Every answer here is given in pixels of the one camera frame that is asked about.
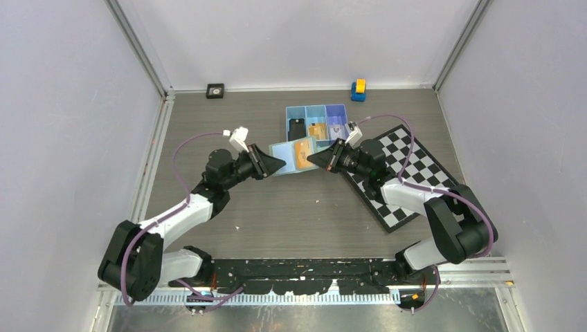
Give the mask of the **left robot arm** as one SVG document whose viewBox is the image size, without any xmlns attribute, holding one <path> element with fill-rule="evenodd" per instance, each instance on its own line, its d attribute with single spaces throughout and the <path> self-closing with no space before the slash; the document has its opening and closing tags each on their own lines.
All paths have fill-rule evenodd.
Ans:
<svg viewBox="0 0 587 332">
<path fill-rule="evenodd" d="M 248 178 L 268 178 L 286 164 L 255 144 L 246 146 L 237 158 L 227 149 L 214 150 L 202 180 L 185 200 L 149 220 L 117 225 L 98 267 L 98 279 L 118 289 L 124 302 L 143 301 L 157 286 L 176 279 L 205 286 L 213 275 L 207 252 L 193 246 L 169 253 L 165 249 L 217 216 L 230 200 L 229 189 Z"/>
</svg>

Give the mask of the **mint green card holder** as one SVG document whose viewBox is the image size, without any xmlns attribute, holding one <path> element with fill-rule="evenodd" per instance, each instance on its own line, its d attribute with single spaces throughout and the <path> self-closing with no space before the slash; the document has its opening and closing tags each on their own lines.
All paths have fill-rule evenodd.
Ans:
<svg viewBox="0 0 587 332">
<path fill-rule="evenodd" d="M 305 138 L 311 138 L 314 141 L 314 147 L 313 147 L 313 154 L 316 153 L 316 139 L 314 137 L 305 137 Z M 287 174 L 297 174 L 297 173 L 301 173 L 301 172 L 308 172 L 310 170 L 314 170 L 314 169 L 318 169 L 318 166 L 314 165 L 313 167 L 307 168 L 307 169 L 302 169 L 299 170 L 296 168 L 296 163 L 295 163 L 295 155 L 294 155 L 294 143 L 297 140 L 294 141 L 288 141 L 288 142 L 280 142 L 280 143 L 275 143 L 272 145 L 269 145 L 269 154 L 273 157 L 276 158 L 280 158 L 286 161 L 286 165 L 279 169 L 274 176 L 283 176 L 283 175 L 287 175 Z"/>
</svg>

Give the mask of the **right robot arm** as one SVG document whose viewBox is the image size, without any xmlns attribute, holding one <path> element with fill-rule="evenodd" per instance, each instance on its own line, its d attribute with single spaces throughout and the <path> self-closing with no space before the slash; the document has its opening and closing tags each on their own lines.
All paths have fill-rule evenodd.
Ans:
<svg viewBox="0 0 587 332">
<path fill-rule="evenodd" d="M 459 264 L 484 256 L 496 242 L 497 231 L 470 187 L 431 187 L 410 183 L 392 173 L 383 147 L 365 140 L 358 147 L 338 139 L 307 160 L 331 173 L 349 172 L 363 181 L 365 195 L 383 205 L 395 205 L 425 216 L 431 238 L 395 255 L 392 276 L 412 284 L 423 270 L 442 263 Z"/>
</svg>

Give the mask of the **white patterned card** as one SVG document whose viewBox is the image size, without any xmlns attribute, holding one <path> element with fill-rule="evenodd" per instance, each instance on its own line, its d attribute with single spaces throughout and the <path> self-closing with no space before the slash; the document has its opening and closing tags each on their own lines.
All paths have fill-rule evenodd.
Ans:
<svg viewBox="0 0 587 332">
<path fill-rule="evenodd" d="M 329 135 L 330 138 L 335 140 L 338 138 L 345 137 L 345 128 L 341 124 L 332 124 L 329 126 Z"/>
</svg>

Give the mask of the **orange card with stripe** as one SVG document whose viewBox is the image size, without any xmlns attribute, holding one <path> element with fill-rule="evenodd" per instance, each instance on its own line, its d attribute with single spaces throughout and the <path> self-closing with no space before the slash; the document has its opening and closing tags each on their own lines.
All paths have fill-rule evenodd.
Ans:
<svg viewBox="0 0 587 332">
<path fill-rule="evenodd" d="M 327 125 L 324 122 L 313 122 L 308 126 L 308 134 L 317 140 L 327 140 Z"/>
</svg>

